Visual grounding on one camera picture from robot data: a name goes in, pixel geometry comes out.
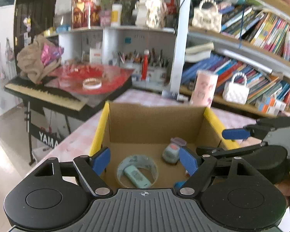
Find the blue packet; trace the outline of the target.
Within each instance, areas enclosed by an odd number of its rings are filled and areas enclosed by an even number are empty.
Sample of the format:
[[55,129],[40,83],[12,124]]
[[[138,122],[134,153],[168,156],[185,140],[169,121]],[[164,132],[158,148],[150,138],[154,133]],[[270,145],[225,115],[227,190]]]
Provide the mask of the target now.
[[186,187],[186,181],[175,182],[173,188],[175,191],[179,191],[181,188]]

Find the teal cartoon sharpener toy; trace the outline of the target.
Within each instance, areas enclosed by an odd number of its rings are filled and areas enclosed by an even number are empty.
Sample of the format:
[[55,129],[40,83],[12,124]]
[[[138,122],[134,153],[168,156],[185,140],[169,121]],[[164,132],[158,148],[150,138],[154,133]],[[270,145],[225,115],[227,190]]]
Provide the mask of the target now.
[[175,143],[170,143],[162,153],[163,160],[171,165],[177,164],[179,161],[180,146]]

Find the teal remote-shaped item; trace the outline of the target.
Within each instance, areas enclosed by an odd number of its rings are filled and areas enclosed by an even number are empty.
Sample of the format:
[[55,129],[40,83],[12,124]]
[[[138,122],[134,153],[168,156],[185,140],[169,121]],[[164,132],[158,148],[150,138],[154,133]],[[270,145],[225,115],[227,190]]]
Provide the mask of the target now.
[[152,185],[152,183],[134,165],[126,167],[124,169],[124,174],[137,188],[148,189]]

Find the clear tape roll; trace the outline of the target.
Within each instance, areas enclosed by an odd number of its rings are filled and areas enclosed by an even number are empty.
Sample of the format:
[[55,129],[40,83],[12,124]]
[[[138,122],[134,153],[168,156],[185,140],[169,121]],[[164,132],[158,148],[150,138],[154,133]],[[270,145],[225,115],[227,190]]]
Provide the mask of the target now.
[[128,156],[117,166],[116,178],[124,188],[132,188],[132,186],[126,185],[124,177],[134,188],[148,189],[155,184],[159,177],[158,166],[152,158],[146,155]]

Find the pink plush chick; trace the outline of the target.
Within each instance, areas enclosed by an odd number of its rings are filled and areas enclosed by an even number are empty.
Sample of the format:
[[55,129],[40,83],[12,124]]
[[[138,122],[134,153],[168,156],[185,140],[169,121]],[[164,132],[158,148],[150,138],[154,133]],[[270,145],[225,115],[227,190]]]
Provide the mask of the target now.
[[175,143],[179,147],[186,146],[186,144],[187,144],[187,142],[184,139],[179,138],[179,137],[171,138],[171,143]]

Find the orange white box lower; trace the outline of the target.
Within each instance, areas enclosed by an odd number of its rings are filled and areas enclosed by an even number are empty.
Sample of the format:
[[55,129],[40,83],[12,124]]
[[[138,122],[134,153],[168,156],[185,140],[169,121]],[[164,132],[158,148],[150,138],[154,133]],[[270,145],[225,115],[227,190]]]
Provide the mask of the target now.
[[261,102],[261,101],[257,101],[255,103],[255,107],[257,108],[258,111],[265,114],[273,115],[273,116],[277,116],[280,111],[278,108],[265,104],[264,102]]

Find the orange white box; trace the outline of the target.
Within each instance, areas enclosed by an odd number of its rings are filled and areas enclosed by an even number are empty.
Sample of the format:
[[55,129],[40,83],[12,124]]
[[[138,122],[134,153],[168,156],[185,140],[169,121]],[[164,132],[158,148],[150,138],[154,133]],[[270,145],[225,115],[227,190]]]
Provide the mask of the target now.
[[280,111],[278,108],[265,104],[264,102],[261,102],[261,101],[257,101],[255,103],[255,107],[257,108],[258,111],[265,114],[273,115],[273,116],[277,116]]
[[277,100],[275,97],[265,96],[262,98],[265,104],[279,109],[280,111],[284,111],[286,108],[286,103],[280,100]]

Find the orange white box upper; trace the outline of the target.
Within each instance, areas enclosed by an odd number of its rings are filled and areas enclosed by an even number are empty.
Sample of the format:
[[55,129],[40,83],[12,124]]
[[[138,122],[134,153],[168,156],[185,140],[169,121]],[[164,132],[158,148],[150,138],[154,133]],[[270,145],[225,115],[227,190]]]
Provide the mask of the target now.
[[280,100],[277,100],[275,97],[265,96],[262,98],[265,104],[279,109],[280,111],[284,111],[286,108],[286,103]]

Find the row of books lower shelf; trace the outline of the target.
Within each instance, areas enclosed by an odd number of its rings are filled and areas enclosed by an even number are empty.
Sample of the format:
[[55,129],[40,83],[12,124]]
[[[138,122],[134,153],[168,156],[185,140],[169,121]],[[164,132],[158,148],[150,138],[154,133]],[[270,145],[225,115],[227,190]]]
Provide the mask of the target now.
[[213,78],[214,100],[251,105],[258,111],[274,114],[275,109],[290,112],[290,81],[266,74],[248,63],[216,53],[197,62],[187,61],[181,78],[181,89],[192,92],[199,73]]

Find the row of books shelf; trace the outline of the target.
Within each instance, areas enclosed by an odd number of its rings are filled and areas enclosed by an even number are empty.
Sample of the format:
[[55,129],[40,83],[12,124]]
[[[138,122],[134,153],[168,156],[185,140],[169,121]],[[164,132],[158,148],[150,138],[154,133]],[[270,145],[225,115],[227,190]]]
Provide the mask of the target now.
[[290,62],[290,22],[252,5],[230,5],[221,10],[222,34],[264,49]]
[[248,63],[216,53],[197,62],[187,61],[181,78],[181,89],[192,92],[199,73],[213,78],[214,100],[251,105],[258,111],[274,114],[275,109],[290,112],[290,81],[266,74]]

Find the white quilted pearl handbag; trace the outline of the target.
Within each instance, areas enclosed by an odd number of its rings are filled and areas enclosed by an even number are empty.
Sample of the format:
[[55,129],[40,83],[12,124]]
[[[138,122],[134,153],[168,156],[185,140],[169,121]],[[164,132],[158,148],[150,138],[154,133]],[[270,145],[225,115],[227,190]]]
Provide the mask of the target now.
[[[235,83],[235,78],[244,79],[242,83]],[[247,77],[243,72],[237,72],[233,75],[230,82],[226,82],[223,99],[227,102],[244,105],[247,102],[249,88],[247,87]]]

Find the yellow cardboard box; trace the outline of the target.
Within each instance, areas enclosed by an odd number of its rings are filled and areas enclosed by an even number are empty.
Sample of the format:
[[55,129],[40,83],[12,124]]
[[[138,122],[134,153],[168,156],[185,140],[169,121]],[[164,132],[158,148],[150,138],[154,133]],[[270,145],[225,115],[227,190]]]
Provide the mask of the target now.
[[146,155],[158,166],[159,177],[154,188],[171,188],[187,179],[184,167],[169,165],[162,159],[171,138],[184,139],[194,151],[197,147],[237,149],[236,141],[222,137],[224,125],[207,107],[142,106],[140,104],[106,102],[90,148],[93,156],[101,148],[110,149],[110,163],[102,179],[112,189],[123,188],[116,178],[119,163],[128,156]]

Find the pink cartoon cylinder container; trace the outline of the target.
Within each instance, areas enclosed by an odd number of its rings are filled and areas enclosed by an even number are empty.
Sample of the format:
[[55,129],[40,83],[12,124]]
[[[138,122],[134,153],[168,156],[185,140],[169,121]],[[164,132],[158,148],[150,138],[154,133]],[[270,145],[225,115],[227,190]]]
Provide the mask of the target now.
[[217,74],[206,70],[197,71],[190,104],[197,107],[211,107],[217,81]]

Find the black Yamaha keyboard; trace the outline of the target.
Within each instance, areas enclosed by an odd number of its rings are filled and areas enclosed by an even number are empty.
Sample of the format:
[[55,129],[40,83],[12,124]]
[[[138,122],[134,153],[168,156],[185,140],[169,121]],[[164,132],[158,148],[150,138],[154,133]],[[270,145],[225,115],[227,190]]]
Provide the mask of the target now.
[[104,107],[105,102],[117,99],[131,87],[132,80],[128,78],[122,87],[111,93],[91,95],[89,99],[79,100],[67,91],[35,85],[28,79],[17,75],[4,86],[4,90],[31,103],[35,108],[44,107],[84,122],[98,113]]

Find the white tape roll on paper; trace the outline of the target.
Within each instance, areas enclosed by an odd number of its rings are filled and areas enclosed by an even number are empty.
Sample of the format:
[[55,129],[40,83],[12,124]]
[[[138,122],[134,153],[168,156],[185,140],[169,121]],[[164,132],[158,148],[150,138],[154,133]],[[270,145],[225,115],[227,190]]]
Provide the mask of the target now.
[[87,78],[83,81],[83,88],[87,90],[95,90],[102,87],[102,81],[98,78]]

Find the red paper sheet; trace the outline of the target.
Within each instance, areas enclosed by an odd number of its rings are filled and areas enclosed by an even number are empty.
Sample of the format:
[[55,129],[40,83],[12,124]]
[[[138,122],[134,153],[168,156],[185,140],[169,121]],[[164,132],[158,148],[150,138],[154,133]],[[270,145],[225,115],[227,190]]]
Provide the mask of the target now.
[[[45,86],[61,89],[81,95],[99,95],[111,93],[131,81],[132,69],[119,68],[103,64],[65,64],[51,73],[53,80]],[[83,88],[87,78],[98,78],[102,86],[95,90]]]

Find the red white doll figure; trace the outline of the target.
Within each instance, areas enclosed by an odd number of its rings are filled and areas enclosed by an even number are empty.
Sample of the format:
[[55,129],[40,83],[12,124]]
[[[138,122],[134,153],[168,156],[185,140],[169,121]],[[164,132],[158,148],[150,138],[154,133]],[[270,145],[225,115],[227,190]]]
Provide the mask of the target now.
[[141,80],[145,81],[147,78],[147,72],[148,72],[148,56],[149,56],[149,50],[144,50],[144,57],[143,57],[143,64],[142,64],[142,73],[141,73]]

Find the row of books upper shelf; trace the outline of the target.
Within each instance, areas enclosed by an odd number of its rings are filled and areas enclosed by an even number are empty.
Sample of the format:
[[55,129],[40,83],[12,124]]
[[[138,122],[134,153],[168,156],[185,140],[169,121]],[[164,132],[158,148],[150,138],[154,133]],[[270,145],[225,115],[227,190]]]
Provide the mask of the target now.
[[221,10],[222,34],[264,49],[290,62],[290,22],[252,5],[230,5]]

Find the beige wrapped bouquet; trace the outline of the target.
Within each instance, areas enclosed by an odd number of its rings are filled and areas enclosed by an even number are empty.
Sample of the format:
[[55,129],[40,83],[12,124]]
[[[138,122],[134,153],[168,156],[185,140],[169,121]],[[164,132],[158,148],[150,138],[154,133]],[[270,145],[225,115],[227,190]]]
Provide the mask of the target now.
[[64,48],[38,35],[33,43],[24,47],[17,55],[17,66],[21,76],[27,77],[34,84],[54,71],[61,64]]

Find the beige quilted pearl handbag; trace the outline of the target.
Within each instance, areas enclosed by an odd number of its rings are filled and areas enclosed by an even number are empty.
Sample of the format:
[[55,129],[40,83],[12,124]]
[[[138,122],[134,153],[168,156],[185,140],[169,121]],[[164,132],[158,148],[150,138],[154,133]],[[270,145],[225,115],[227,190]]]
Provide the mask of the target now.
[[[215,10],[204,9],[203,5],[211,3]],[[218,10],[217,3],[214,0],[201,0],[198,7],[194,8],[192,26],[199,29],[221,32],[222,14]]]

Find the white ceramic figurine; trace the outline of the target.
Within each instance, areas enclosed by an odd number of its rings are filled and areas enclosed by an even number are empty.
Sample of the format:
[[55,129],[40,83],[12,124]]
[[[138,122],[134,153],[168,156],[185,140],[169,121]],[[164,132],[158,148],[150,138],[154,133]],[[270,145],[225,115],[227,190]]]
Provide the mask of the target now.
[[164,0],[139,0],[135,25],[151,29],[165,27],[167,6]]

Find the white yellow bottle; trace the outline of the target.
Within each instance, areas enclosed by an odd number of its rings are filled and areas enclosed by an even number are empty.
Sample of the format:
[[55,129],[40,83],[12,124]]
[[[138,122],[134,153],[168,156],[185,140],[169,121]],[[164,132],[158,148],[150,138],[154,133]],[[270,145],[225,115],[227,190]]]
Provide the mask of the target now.
[[111,27],[119,27],[121,25],[121,4],[113,4],[111,9]]

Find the red festive gift box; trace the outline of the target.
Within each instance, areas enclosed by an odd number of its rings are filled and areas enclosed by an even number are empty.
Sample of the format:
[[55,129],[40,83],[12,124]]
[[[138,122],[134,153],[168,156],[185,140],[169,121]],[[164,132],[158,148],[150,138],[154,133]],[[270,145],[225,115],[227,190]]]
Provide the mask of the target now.
[[71,0],[72,28],[100,26],[101,0]]

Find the white bookshelf frame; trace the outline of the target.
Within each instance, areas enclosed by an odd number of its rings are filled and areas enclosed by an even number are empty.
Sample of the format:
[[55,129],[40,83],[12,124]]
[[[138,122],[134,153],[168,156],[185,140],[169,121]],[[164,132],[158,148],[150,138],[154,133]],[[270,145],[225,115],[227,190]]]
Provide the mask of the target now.
[[171,58],[171,78],[165,86],[173,92],[180,90],[180,81],[184,65],[186,44],[191,37],[198,44],[214,43],[214,49],[241,61],[247,61],[255,68],[271,72],[281,72],[290,78],[290,64],[281,58],[263,54],[244,42],[216,34],[213,31],[195,29],[189,32],[188,2],[180,10],[179,29],[148,29],[143,26],[91,26],[78,28],[59,34],[59,43],[65,52],[62,60],[79,58],[83,52],[89,52],[100,42],[101,63],[119,65],[118,52],[129,50],[144,51],[156,47],[162,49]]

